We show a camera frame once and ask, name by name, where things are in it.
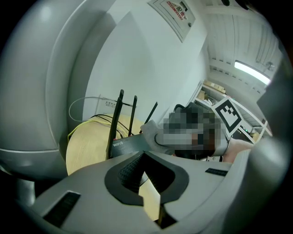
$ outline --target black router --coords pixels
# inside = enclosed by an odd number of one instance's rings
[[[124,154],[130,154],[130,153],[136,152],[136,151],[152,150],[151,147],[146,142],[146,140],[143,136],[143,133],[141,133],[141,131],[140,131],[140,134],[137,134],[137,135],[132,135],[132,133],[131,133],[134,114],[136,111],[137,96],[134,96],[134,100],[133,100],[128,137],[122,138],[122,139],[115,139],[118,120],[119,120],[119,116],[120,116],[122,105],[123,105],[123,102],[122,102],[123,95],[124,95],[124,91],[121,90],[119,98],[117,100],[117,104],[115,107],[113,120],[112,120],[112,124],[111,124],[111,128],[110,128],[108,145],[107,145],[107,150],[106,150],[106,159],[115,158],[115,157],[118,157],[118,156],[121,156]],[[145,123],[147,123],[150,120],[156,107],[157,107],[157,102],[156,102],[155,106],[153,107],[151,113],[147,117]]]

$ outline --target black antenna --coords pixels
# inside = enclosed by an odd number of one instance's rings
[[[152,114],[154,113],[155,109],[157,108],[157,102],[156,104],[154,105],[154,107],[152,108],[152,111],[151,113],[148,115],[146,121],[145,121],[145,124],[150,120],[150,118],[152,117]]]
[[[128,136],[131,135],[134,112],[136,111],[136,102],[137,102],[137,96],[134,96],[133,105],[132,105],[132,111],[131,111],[130,124],[129,124],[129,130],[128,130]]]
[[[111,128],[110,128],[108,144],[107,144],[107,149],[106,149],[106,160],[110,159],[110,157],[111,157],[111,150],[112,150],[113,141],[116,138],[117,125],[118,125],[118,121],[119,121],[120,112],[121,112],[121,109],[123,106],[123,102],[122,102],[123,95],[124,95],[124,91],[121,90],[119,98],[116,102],[116,107],[114,110],[114,115],[113,115],[112,124],[111,124]]]

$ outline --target electrical box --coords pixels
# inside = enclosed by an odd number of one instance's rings
[[[169,23],[183,42],[195,22],[195,17],[186,2],[183,0],[151,0],[148,4]]]

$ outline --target fluorescent light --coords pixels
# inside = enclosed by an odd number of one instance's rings
[[[255,69],[253,69],[243,63],[240,63],[238,61],[235,61],[234,67],[254,76],[255,78],[259,79],[261,82],[265,83],[266,85],[268,85],[271,81],[269,78],[267,78],[262,73],[258,72],[257,70],[255,70]]]

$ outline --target wooden table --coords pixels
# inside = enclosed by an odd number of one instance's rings
[[[112,119],[109,117],[102,117],[112,121]],[[107,122],[99,117],[94,117],[92,119]],[[130,123],[130,116],[120,115],[119,121],[128,128]],[[141,121],[134,119],[132,132],[134,134],[138,134],[142,124],[143,123]],[[124,127],[117,129],[119,131],[120,129],[124,129],[125,132],[128,133]],[[97,122],[89,122],[81,125],[73,133],[68,143],[66,152],[66,167],[68,175],[82,167],[105,161],[109,131],[109,125],[103,125]],[[159,215],[160,195],[150,180],[147,180],[140,187],[139,195],[144,199],[144,209],[148,216],[152,220],[157,220]]]

